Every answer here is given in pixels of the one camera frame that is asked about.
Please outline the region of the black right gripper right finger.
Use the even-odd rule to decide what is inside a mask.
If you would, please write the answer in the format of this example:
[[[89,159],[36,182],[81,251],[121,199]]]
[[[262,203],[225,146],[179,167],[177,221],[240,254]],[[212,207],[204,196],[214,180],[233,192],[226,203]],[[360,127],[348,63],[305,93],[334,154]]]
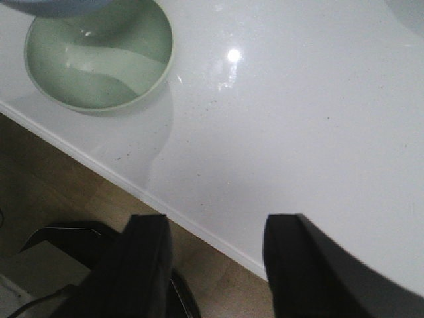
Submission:
[[[302,214],[267,217],[263,260],[276,317],[423,316],[423,297],[359,261]]]

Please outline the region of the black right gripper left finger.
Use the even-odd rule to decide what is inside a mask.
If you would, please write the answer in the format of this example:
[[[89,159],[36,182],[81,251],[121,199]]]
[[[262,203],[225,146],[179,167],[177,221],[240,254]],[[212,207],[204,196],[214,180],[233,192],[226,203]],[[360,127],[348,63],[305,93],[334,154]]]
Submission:
[[[132,215],[55,317],[165,317],[172,239],[164,215]]]

